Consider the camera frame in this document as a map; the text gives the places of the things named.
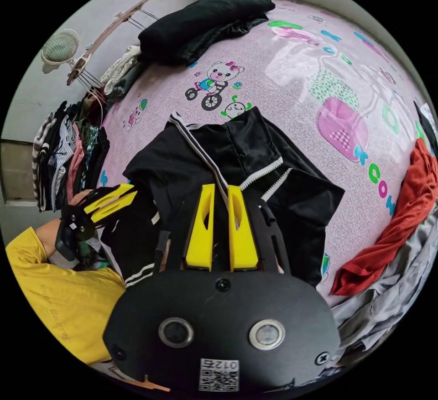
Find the lens ring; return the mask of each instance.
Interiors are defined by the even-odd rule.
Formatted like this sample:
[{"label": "lens ring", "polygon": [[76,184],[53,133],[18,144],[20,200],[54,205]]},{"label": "lens ring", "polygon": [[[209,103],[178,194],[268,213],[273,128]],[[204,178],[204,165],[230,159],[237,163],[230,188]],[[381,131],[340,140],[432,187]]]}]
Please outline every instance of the lens ring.
[{"label": "lens ring", "polygon": [[[278,336],[270,344],[262,344],[258,339],[257,334],[260,329],[267,326],[275,328],[278,332]],[[259,321],[254,324],[254,326],[251,328],[249,340],[251,345],[258,350],[272,350],[273,348],[278,347],[283,342],[285,334],[285,328],[280,322],[273,319],[264,319],[263,321]]]},{"label": "lens ring", "polygon": [[[169,339],[167,339],[166,327],[172,323],[180,324],[186,329],[187,337],[183,342],[175,343],[175,342],[169,341]],[[160,324],[160,326],[158,327],[158,336],[160,337],[162,342],[165,343],[168,347],[183,348],[183,347],[188,346],[193,341],[194,331],[193,331],[193,327],[186,320],[184,320],[182,318],[173,317],[173,318],[165,319]]]}]

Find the green cartoon character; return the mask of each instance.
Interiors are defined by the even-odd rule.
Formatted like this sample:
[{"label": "green cartoon character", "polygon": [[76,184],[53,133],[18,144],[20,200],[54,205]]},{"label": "green cartoon character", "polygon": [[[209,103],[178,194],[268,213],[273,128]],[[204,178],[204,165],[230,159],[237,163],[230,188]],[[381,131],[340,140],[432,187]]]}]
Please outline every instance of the green cartoon character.
[{"label": "green cartoon character", "polygon": [[326,281],[329,277],[330,257],[327,253],[324,253],[323,264],[321,265],[321,283]]},{"label": "green cartoon character", "polygon": [[220,112],[223,116],[226,116],[229,119],[234,119],[234,117],[237,117],[252,108],[252,104],[249,102],[246,104],[246,106],[244,106],[241,102],[236,102],[237,96],[233,96],[231,100],[233,102]]}]

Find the black folded clothing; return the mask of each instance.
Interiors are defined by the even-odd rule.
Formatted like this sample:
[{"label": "black folded clothing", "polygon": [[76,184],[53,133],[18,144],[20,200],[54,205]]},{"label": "black folded clothing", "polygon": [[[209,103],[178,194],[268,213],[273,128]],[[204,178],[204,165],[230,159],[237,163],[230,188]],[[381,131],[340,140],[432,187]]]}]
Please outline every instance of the black folded clothing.
[{"label": "black folded clothing", "polygon": [[199,0],[140,33],[139,61],[188,65],[215,42],[245,35],[267,21],[265,13],[274,8],[270,0]]}]

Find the yellow finger piece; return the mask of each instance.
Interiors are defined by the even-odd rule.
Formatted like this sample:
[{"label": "yellow finger piece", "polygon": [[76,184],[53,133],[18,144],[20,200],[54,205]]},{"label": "yellow finger piece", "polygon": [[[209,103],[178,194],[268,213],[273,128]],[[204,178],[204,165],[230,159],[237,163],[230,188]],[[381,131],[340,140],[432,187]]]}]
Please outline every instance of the yellow finger piece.
[{"label": "yellow finger piece", "polygon": [[[204,184],[186,253],[188,268],[208,269],[213,261],[214,184]],[[205,219],[209,216],[207,226]]]},{"label": "yellow finger piece", "polygon": [[123,207],[127,207],[128,205],[132,204],[132,201],[136,197],[137,191],[128,193],[125,196],[122,196],[119,199],[116,199],[115,201],[104,205],[99,210],[96,210],[93,215],[91,216],[91,220],[94,223],[97,223],[101,221],[102,219],[106,218],[112,213],[115,213],[119,211]]},{"label": "yellow finger piece", "polygon": [[114,201],[116,198],[118,198],[121,195],[124,195],[126,192],[129,192],[134,186],[131,184],[120,184],[113,192],[108,193],[108,195],[103,196],[101,199],[98,199],[97,201],[91,203],[87,207],[85,207],[83,210],[86,214],[92,213],[94,210],[97,210],[98,208],[102,207],[103,205]]},{"label": "yellow finger piece", "polygon": [[231,272],[255,269],[259,261],[242,190],[228,186],[229,264]]}]

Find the yellow t-shirt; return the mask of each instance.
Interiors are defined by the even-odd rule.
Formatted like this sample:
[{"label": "yellow t-shirt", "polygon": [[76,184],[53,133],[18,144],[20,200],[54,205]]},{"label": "yellow t-shirt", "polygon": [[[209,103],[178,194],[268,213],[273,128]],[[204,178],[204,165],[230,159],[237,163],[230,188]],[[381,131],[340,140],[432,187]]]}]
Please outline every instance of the yellow t-shirt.
[{"label": "yellow t-shirt", "polygon": [[55,338],[87,365],[111,359],[102,335],[125,291],[119,274],[111,268],[76,272],[47,263],[32,228],[17,236],[6,254],[25,297]]}]

